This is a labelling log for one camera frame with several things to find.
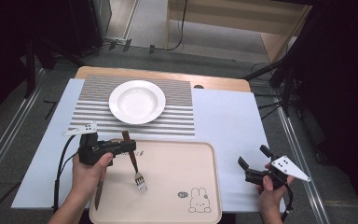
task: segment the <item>fork tines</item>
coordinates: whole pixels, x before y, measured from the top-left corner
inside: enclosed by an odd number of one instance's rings
[[[139,172],[136,173],[135,182],[136,182],[136,186],[142,193],[145,193],[147,191],[146,183],[145,183],[144,177],[141,175],[141,173],[139,173]]]

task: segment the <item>fork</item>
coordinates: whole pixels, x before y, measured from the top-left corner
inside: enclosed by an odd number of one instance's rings
[[[130,141],[129,132],[124,131],[124,132],[122,132],[122,134],[123,134],[124,141],[129,142]],[[145,193],[147,191],[147,186],[146,186],[146,183],[145,183],[144,176],[141,173],[139,173],[139,171],[138,171],[138,165],[136,163],[135,153],[133,151],[131,151],[131,152],[129,152],[129,154],[130,154],[130,158],[131,158],[133,168],[135,169],[135,183],[136,183],[136,186],[138,187],[138,190],[140,190],[142,193]]]

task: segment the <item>beige tray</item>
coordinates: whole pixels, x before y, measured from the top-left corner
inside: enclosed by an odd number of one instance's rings
[[[217,223],[222,210],[214,151],[206,143],[137,141],[135,151],[147,192],[134,181],[129,155],[108,167],[94,223]]]

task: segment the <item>striped mat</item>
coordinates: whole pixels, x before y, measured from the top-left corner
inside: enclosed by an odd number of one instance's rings
[[[166,105],[161,115],[146,124],[128,124],[116,119],[109,109],[109,96],[120,84],[139,80],[131,77],[90,75],[80,93],[68,130],[97,122],[98,134],[130,133],[157,134],[194,138],[194,116],[191,86],[188,81],[147,79],[159,86],[165,94]]]

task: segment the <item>cartoon rabbit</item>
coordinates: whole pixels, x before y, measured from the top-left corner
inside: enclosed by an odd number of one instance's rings
[[[194,213],[210,213],[211,208],[209,207],[209,199],[206,194],[206,189],[192,189],[189,212]]]

